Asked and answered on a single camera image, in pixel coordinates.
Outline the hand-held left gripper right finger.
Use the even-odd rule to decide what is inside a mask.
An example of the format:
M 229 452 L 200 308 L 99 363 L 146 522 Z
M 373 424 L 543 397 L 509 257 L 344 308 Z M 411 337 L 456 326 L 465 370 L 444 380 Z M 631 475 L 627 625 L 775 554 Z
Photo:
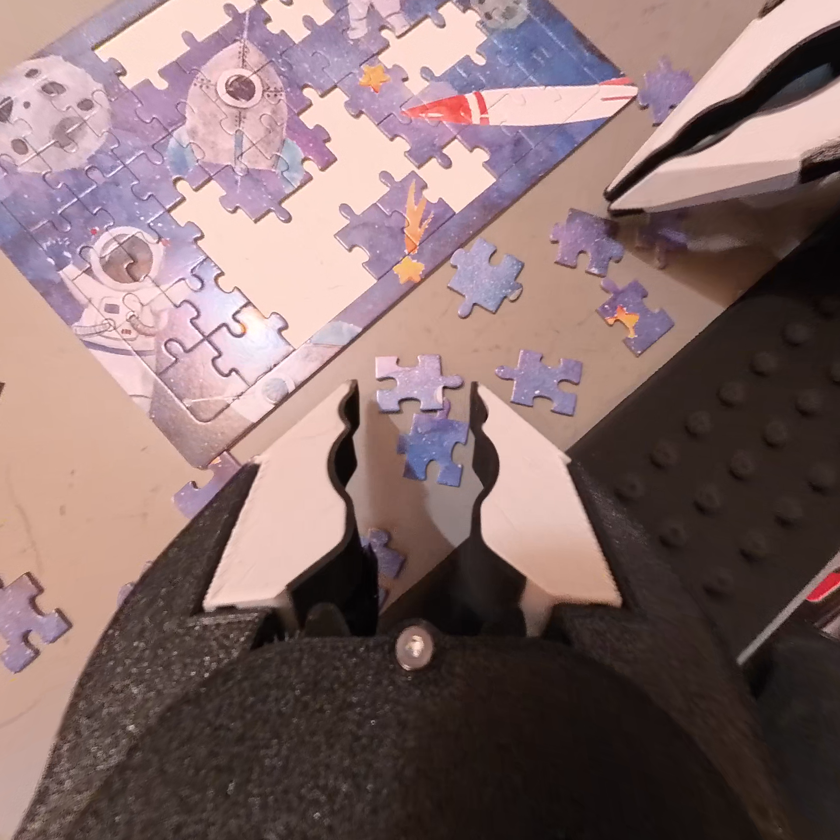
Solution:
M 623 598 L 570 473 L 571 458 L 477 384 L 479 430 L 498 468 L 479 504 L 484 544 L 524 577 L 517 599 L 528 636 L 558 604 L 621 607 Z

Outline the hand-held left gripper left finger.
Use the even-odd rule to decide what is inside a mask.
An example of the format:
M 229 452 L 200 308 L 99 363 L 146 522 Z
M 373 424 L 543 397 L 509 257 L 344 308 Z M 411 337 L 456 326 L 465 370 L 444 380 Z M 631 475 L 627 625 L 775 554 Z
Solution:
M 358 383 L 347 381 L 253 459 L 205 612 L 275 608 L 302 626 L 312 607 L 331 603 L 363 625 L 363 549 L 347 491 L 360 419 Z

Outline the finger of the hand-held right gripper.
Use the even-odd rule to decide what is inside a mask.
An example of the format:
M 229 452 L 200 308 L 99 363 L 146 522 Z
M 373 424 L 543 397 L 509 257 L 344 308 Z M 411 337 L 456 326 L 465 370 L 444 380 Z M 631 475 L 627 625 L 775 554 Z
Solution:
M 800 185 L 802 156 L 838 140 L 837 108 L 763 112 L 705 150 L 678 154 L 609 199 L 613 214 L 659 212 Z
M 605 189 L 624 187 L 678 154 L 703 151 L 776 109 L 838 109 L 839 2 L 767 2 Z

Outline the blue jigsaw piece orange mark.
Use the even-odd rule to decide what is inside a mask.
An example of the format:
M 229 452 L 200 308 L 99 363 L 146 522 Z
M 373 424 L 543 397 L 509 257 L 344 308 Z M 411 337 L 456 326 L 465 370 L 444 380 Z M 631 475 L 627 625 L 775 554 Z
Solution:
M 631 280 L 620 287 L 613 280 L 603 278 L 601 289 L 608 297 L 597 308 L 597 314 L 609 326 L 616 322 L 624 326 L 626 336 L 623 342 L 636 357 L 675 326 L 666 310 L 648 307 L 648 290 L 639 280 Z

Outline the metal bracket with red sticker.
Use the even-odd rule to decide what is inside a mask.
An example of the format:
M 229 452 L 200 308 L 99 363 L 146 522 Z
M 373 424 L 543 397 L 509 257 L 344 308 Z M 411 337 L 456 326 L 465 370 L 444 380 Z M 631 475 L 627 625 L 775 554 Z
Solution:
M 789 625 L 807 625 L 839 638 L 839 553 L 741 651 L 738 665 L 744 666 L 773 635 Z

